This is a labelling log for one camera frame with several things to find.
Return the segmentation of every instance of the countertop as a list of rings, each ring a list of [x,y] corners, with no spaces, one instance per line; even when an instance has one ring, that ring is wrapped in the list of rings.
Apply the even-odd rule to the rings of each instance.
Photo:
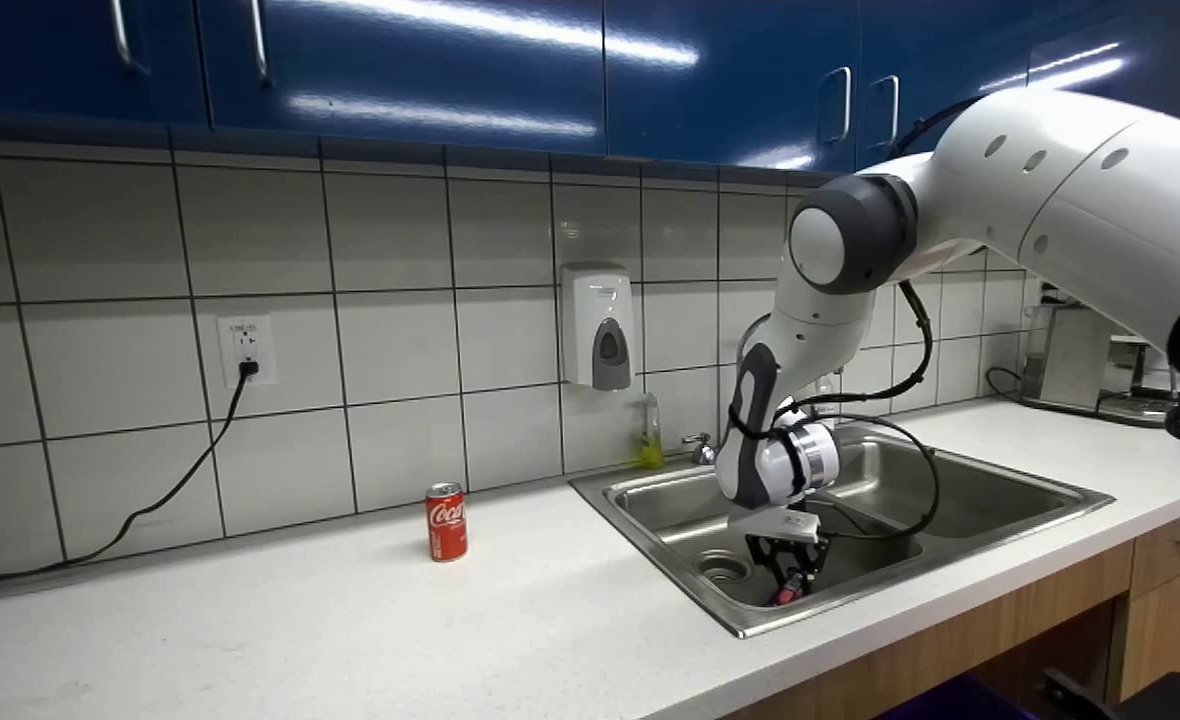
[[[468,502],[424,558],[379,510],[0,586],[0,715],[722,715],[1180,517],[1180,438],[958,402],[918,438],[1117,502],[755,640],[728,637],[567,482]]]

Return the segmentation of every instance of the sink basin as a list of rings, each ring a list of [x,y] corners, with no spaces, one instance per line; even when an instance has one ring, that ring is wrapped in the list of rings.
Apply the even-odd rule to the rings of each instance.
[[[672,583],[678,583],[728,630],[755,637],[865,591],[976,556],[1011,534],[1083,517],[1113,497],[1055,482],[1042,476],[936,451],[939,508],[907,540],[883,540],[907,526],[932,501],[927,462],[914,449],[880,433],[845,429],[845,476],[830,501],[814,501],[819,531],[830,534],[810,596],[773,604],[777,580],[753,563],[745,531],[728,524],[709,462],[657,476],[574,481],[580,497],[617,524]]]

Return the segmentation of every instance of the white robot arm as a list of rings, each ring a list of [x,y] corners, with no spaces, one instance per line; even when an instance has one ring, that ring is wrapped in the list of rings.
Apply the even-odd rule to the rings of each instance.
[[[789,502],[836,481],[824,425],[781,402],[850,361],[873,293],[973,246],[1031,269],[1180,366],[1180,120],[1070,92],[994,92],[932,155],[836,180],[797,212],[777,313],[745,338],[721,488],[745,531],[810,540]]]

